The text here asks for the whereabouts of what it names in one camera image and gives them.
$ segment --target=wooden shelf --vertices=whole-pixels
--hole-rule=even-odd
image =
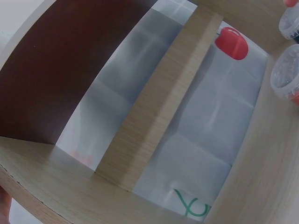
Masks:
[[[195,224],[117,187],[60,148],[0,137],[0,184],[45,224]]]

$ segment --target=wooden shelf divider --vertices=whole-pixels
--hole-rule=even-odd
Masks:
[[[198,7],[115,135],[96,173],[131,191],[204,59],[223,17]]]

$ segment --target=wooden panel edge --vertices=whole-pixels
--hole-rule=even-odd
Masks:
[[[0,186],[45,224],[198,224],[111,184],[53,145],[0,137]]]
[[[96,173],[132,191],[206,55],[223,17],[198,7],[162,58]]]

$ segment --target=green logo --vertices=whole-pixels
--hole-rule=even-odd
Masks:
[[[205,216],[209,210],[211,209],[211,206],[208,206],[207,204],[205,204],[205,210],[203,213],[201,214],[196,214],[194,212],[191,211],[191,206],[193,205],[194,202],[196,202],[198,200],[198,198],[194,198],[190,201],[189,205],[186,204],[186,202],[184,201],[181,193],[177,190],[177,189],[174,189],[175,192],[177,193],[179,199],[181,200],[181,202],[183,203],[184,207],[186,208],[186,212],[185,212],[185,216],[187,216],[189,213],[195,217],[203,217]]]

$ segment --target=white wall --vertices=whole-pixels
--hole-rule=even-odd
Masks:
[[[0,0],[0,31],[14,34],[43,0]]]

